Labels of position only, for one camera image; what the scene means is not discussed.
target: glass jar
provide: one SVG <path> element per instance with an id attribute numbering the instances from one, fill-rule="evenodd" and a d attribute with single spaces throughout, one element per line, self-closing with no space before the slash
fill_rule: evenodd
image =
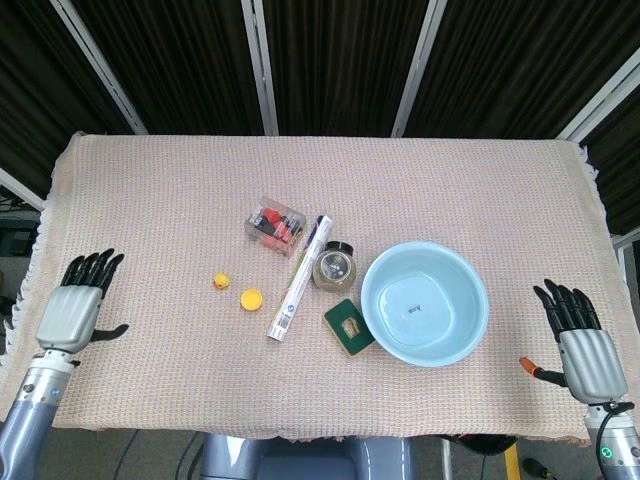
<path id="1" fill-rule="evenodd" d="M 313 281 L 328 292 L 345 292 L 355 279 L 353 247 L 345 242 L 328 242 L 313 267 Z"/>

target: jar lid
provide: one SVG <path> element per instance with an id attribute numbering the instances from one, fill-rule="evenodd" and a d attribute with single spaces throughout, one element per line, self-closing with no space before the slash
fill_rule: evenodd
<path id="1" fill-rule="evenodd" d="M 353 247 L 345 242 L 327 242 L 327 247 L 325 248 L 325 250 L 340 250 L 350 257 L 353 257 Z"/>

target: yellow lid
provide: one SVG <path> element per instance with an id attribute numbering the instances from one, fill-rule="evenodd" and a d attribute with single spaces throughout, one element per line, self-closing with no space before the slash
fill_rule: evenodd
<path id="1" fill-rule="evenodd" d="M 255 288 L 249 288 L 242 292 L 240 303 L 242 304 L 242 308 L 253 312 L 262 306 L 262 293 Z"/>
<path id="2" fill-rule="evenodd" d="M 222 272 L 213 277 L 213 286 L 216 288 L 227 288 L 229 284 L 231 284 L 231 279 Z"/>

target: beige tablecloth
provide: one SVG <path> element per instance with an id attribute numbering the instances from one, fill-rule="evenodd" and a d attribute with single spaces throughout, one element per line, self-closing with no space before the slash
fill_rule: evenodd
<path id="1" fill-rule="evenodd" d="M 585 407 L 518 365 L 528 355 L 560 366 L 531 289 L 548 277 L 591 297 L 640 399 L 640 340 L 585 160 L 559 141 L 75 136 L 56 164 L 0 359 L 0 412 L 68 262 L 115 247 L 126 259 L 98 326 L 131 328 L 77 356 L 59 427 L 586 438 Z M 355 247 L 356 303 L 386 248 L 429 240 L 455 249 L 486 283 L 485 339 L 445 368 L 407 365 L 378 345 L 349 358 L 322 320 L 343 296 L 312 285 L 286 341 L 268 339 L 297 255 L 246 237 L 243 221 L 264 194 L 309 219 L 332 216 L 332 238 Z M 227 290 L 211 287 L 218 271 L 231 276 Z M 263 292 L 258 312 L 240 308 L 248 287 Z"/>

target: light blue bowl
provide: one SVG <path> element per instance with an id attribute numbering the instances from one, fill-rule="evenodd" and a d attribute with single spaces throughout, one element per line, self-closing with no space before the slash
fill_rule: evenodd
<path id="1" fill-rule="evenodd" d="M 489 299 L 469 263 L 437 243 L 396 245 L 371 265 L 362 313 L 382 347 L 422 367 L 450 365 L 484 337 Z"/>

